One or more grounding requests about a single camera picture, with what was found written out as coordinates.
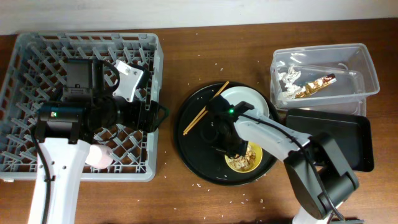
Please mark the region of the grey dishwasher rack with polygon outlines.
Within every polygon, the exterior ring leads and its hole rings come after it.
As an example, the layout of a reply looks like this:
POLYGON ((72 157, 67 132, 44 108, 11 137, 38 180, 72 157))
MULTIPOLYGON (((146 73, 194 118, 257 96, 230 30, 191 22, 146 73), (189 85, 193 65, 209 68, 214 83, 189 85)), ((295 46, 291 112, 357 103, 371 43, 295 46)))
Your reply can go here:
MULTIPOLYGON (((117 60, 150 71, 135 100, 159 99, 164 54, 155 34, 24 33, 1 41, 1 179, 35 180, 38 169, 30 129, 36 112, 64 86, 70 58, 117 60)), ((106 169, 85 166, 85 181, 148 182, 155 176, 158 132, 135 131, 121 124, 96 130, 97 144, 111 148, 106 169)))

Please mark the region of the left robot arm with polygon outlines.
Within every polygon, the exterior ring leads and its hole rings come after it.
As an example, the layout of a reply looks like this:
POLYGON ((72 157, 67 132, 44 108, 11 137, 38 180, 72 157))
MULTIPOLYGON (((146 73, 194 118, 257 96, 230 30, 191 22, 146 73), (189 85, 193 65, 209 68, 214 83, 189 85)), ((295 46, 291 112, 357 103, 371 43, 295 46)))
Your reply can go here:
POLYGON ((135 99, 151 77, 143 66, 74 58, 66 71, 66 85, 40 107, 30 132, 39 168, 29 223, 75 221, 84 166, 105 169, 113 162, 110 148, 94 139, 96 130, 121 124, 153 133, 163 122, 159 112, 169 114, 154 100, 135 99))

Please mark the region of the round black tray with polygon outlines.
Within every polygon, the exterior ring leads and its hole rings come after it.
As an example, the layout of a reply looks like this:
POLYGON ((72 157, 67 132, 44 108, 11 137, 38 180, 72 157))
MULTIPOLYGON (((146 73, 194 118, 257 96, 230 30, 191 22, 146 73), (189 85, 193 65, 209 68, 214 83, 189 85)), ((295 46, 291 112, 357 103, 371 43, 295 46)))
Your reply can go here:
POLYGON ((271 170, 277 159, 264 151, 262 161, 254 171, 248 173, 233 171, 227 165, 224 155, 202 138, 205 131, 211 129, 211 120, 207 116, 202 118, 187 135, 183 135, 183 130, 223 84, 223 82, 209 83, 187 96, 174 119, 174 146, 184 164, 200 178, 218 185, 244 185, 260 179, 271 170))

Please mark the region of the yellow bowl with shells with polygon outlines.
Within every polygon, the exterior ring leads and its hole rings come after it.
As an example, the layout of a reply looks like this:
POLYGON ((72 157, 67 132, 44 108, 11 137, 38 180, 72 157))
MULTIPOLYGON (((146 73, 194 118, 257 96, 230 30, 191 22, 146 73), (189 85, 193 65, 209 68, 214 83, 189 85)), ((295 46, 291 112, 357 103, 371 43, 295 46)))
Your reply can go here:
POLYGON ((246 155, 236 155, 234 158, 225 156, 224 159, 229 168, 238 173, 248 173, 254 171, 262 161, 263 150, 253 142, 248 142, 246 155))

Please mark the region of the pink cup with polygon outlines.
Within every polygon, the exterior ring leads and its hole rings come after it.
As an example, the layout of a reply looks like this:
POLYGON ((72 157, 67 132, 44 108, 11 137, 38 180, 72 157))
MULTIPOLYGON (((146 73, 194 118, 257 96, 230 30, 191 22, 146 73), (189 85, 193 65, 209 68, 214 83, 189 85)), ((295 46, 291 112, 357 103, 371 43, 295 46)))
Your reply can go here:
POLYGON ((113 162, 111 148, 105 145, 92 144, 85 163, 95 169, 105 169, 113 162))

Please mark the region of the grey round plate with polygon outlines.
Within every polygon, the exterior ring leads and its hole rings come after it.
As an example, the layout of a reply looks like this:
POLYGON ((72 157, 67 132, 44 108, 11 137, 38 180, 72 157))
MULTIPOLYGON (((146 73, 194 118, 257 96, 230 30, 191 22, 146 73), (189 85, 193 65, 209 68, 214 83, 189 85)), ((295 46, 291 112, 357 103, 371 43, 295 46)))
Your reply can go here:
POLYGON ((246 103, 253 105, 253 107, 258 110, 258 114, 263 114, 264 116, 269 117, 269 107, 266 99, 253 88, 235 86, 223 91, 221 96, 233 106, 236 106, 241 101, 245 101, 246 103))

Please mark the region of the white tissue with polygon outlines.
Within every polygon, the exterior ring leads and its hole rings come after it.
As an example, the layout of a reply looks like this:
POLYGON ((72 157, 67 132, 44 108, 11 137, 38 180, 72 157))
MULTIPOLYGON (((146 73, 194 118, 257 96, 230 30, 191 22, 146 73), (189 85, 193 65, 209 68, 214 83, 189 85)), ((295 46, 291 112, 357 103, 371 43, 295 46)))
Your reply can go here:
POLYGON ((295 69, 295 65, 290 67, 278 67, 278 81, 282 92, 277 95, 278 100, 294 99, 299 93, 303 92, 303 86, 295 82, 301 77, 301 71, 295 69))

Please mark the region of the clear plastic bin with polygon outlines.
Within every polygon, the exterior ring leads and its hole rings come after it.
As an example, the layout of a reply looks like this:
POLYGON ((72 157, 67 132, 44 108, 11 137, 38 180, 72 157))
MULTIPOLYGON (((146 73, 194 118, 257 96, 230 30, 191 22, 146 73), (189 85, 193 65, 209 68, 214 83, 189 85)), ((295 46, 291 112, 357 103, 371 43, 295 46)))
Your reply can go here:
POLYGON ((364 44, 276 50, 270 71, 271 102, 280 110, 298 108, 364 116, 366 98, 380 90, 364 44))

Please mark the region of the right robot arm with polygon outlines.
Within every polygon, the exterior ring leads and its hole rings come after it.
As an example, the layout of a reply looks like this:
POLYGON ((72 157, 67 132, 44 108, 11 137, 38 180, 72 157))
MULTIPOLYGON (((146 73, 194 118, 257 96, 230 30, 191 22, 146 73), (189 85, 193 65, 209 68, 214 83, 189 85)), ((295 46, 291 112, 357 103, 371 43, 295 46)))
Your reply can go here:
POLYGON ((332 216, 345 220, 338 207, 358 189, 359 180, 329 134, 294 131, 250 103, 232 105, 221 95, 213 97, 206 110, 221 134, 214 146, 218 152, 237 159, 253 142, 284 163, 301 206, 295 223, 328 223, 332 216))

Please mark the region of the gold brown snack wrapper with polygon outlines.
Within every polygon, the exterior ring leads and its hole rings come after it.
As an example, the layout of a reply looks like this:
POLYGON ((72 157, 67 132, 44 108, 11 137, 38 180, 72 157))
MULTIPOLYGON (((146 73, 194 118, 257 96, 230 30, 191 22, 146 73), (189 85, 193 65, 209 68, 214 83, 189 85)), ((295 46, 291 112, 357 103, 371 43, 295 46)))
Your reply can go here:
POLYGON ((312 82, 305 84, 301 91, 295 95, 295 99, 307 98, 315 94, 316 92, 328 87, 334 82, 336 82, 336 77, 334 73, 318 78, 312 82))

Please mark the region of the upper wooden chopstick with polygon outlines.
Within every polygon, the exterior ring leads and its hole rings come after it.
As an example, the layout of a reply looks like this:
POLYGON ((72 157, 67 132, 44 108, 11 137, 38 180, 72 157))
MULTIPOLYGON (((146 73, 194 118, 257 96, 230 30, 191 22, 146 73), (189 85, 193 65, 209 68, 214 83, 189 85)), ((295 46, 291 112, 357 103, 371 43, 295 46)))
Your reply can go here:
MULTIPOLYGON (((215 98, 216 96, 220 95, 224 89, 229 85, 229 81, 225 82, 224 85, 215 93, 215 95, 212 98, 215 98)), ((207 114, 206 107, 203 107, 201 111, 195 116, 195 118, 190 122, 190 124, 184 129, 183 135, 187 135, 189 131, 204 117, 204 115, 207 114)))

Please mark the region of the black rectangular tray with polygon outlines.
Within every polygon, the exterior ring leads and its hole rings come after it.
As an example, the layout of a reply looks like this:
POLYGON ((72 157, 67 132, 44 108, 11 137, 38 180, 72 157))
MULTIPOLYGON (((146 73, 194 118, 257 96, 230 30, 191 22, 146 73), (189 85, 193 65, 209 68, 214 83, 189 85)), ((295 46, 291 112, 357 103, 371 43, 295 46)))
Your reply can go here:
POLYGON ((355 171, 374 170, 371 123, 364 116, 314 110, 288 110, 285 125, 312 136, 328 133, 355 171))

